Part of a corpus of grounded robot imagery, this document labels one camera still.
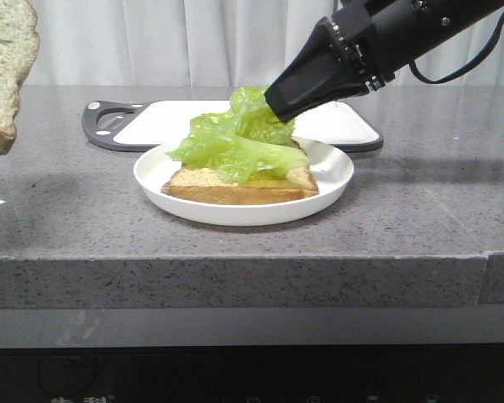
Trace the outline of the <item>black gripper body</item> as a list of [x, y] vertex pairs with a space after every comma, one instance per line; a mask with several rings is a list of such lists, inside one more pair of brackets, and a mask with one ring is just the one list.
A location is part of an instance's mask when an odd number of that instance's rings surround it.
[[318, 21], [293, 64], [313, 59], [344, 61], [368, 93], [386, 85], [386, 51], [379, 37], [381, 10], [339, 10]]

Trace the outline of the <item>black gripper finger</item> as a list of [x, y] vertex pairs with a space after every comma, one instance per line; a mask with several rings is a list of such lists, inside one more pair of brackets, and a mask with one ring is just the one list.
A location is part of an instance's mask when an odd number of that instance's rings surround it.
[[313, 59], [290, 65], [265, 91], [283, 123], [324, 103], [368, 93], [356, 69], [344, 61]]

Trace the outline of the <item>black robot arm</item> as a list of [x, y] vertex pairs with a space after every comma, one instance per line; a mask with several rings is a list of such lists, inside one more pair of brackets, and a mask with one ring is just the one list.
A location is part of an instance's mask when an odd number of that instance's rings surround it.
[[442, 82], [471, 71], [492, 52], [504, 25], [504, 1], [344, 1], [315, 24], [265, 100], [286, 123], [326, 102], [375, 92], [404, 66], [426, 81], [416, 59], [498, 9], [503, 13], [482, 51]]

